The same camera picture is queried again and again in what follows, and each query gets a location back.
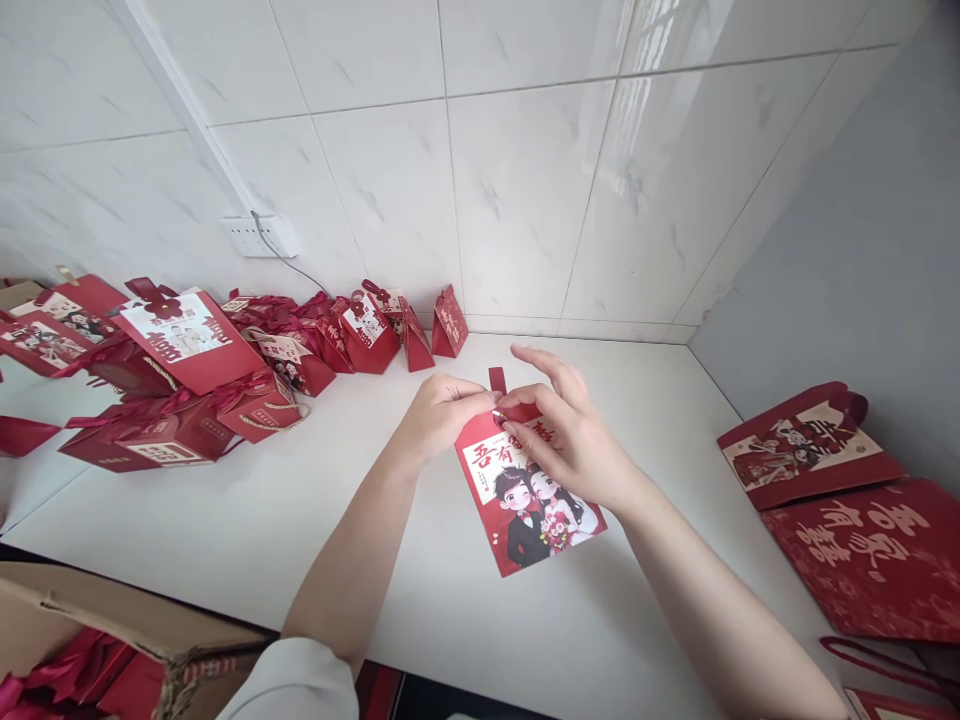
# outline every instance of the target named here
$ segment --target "cartoon bride and groom illustration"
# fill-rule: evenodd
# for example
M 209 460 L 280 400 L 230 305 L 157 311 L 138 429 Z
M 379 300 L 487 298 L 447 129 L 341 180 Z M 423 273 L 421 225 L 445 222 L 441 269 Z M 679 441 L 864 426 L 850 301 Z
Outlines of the cartoon bride and groom illustration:
M 540 466 L 505 467 L 497 475 L 500 507 L 515 514 L 507 532 L 507 557 L 520 567 L 577 545 L 598 528 L 596 512 L 564 490 Z

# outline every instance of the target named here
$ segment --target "groom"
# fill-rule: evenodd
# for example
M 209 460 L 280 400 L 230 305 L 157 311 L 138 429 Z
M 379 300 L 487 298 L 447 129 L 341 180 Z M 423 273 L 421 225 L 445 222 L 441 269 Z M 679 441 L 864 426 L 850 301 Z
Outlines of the groom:
M 507 533 L 507 557 L 520 567 L 529 567 L 550 557 L 550 547 L 540 539 L 543 515 L 528 488 L 530 473 L 506 467 L 495 481 L 500 507 L 516 513 Z

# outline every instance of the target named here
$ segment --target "electrical outlet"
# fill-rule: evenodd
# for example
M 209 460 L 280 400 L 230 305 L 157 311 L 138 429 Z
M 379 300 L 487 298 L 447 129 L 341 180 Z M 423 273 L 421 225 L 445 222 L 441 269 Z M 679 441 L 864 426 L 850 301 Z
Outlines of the electrical outlet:
M 275 216 L 260 217 L 263 237 L 277 252 L 270 250 L 257 232 L 257 223 L 252 218 L 223 218 L 220 227 L 230 238 L 230 242 L 244 257 L 296 257 L 300 252 L 300 243 L 296 233 L 286 222 Z

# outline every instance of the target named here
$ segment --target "gray wall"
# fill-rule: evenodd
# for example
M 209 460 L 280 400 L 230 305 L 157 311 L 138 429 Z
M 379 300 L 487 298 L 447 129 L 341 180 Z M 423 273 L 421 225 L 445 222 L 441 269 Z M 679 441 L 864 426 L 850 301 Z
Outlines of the gray wall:
M 960 496 L 960 7 L 941 2 L 691 349 L 743 417 L 827 380 Z

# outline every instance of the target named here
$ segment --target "hand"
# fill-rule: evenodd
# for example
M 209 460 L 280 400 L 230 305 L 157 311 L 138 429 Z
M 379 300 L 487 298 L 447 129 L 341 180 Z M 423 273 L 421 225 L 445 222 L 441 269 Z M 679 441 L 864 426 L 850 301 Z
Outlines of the hand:
M 614 514 L 628 506 L 637 489 L 651 481 L 607 429 L 590 402 L 580 371 L 545 350 L 519 345 L 512 345 L 510 350 L 515 358 L 549 377 L 554 389 L 543 383 L 517 388 L 507 393 L 499 406 L 536 404 L 556 430 L 558 442 L 551 446 L 520 423 L 505 422 L 504 429 L 520 441 L 547 475 L 570 492 Z
M 423 381 L 387 448 L 403 448 L 403 456 L 419 467 L 453 445 L 470 419 L 493 410 L 502 397 L 469 380 L 434 373 Z

